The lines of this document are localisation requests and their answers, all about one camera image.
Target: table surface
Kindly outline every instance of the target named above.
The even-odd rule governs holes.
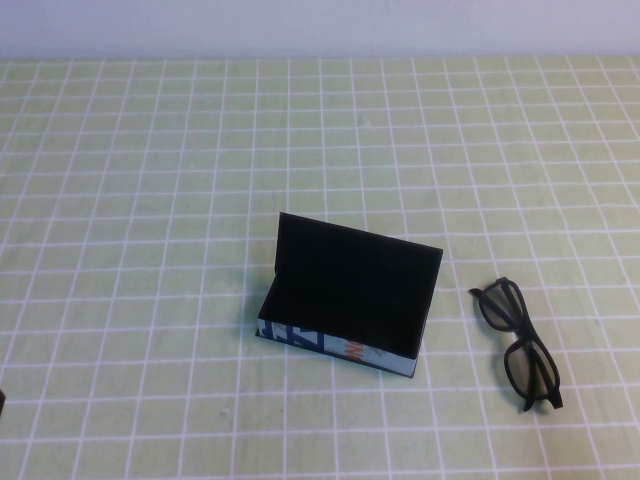
[[[7,479],[640,476],[640,57],[0,62]],[[254,337],[278,213],[444,249],[415,378]],[[471,287],[522,288],[522,413]]]

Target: black sunglasses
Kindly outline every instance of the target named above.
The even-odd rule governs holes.
[[[518,337],[504,354],[504,368],[513,389],[525,399],[523,410],[537,400],[549,400],[553,408],[561,408],[558,367],[533,328],[518,285],[502,277],[484,290],[473,288],[469,293],[478,299],[489,325]]]

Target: sunglasses lens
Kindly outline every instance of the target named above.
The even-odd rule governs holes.
[[[524,307],[515,287],[500,283],[485,292],[482,313],[491,326],[499,329],[516,328],[522,321]]]
[[[530,348],[529,354],[525,344],[510,352],[507,355],[506,367],[513,388],[520,396],[526,398],[530,386],[531,362],[533,362],[533,374],[536,376],[534,398],[540,400],[549,396],[549,387],[558,387],[559,380],[551,366],[552,360],[542,348],[536,342],[530,342],[528,348]]]

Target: sunglasses temple arm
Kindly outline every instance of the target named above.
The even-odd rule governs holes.
[[[529,359],[529,385],[527,386],[527,397],[525,398],[523,412],[527,412],[533,407],[536,396],[537,376],[536,376],[536,363],[527,352],[527,358]]]
[[[533,363],[538,364],[538,368],[540,369],[540,374],[542,375],[542,379],[544,380],[544,385],[547,389],[547,400],[551,403],[554,409],[562,408],[562,396],[560,395],[560,386],[554,385],[553,380],[551,379],[551,375],[549,375],[549,371],[544,366],[544,362],[540,355],[535,350],[531,350],[533,356]]]

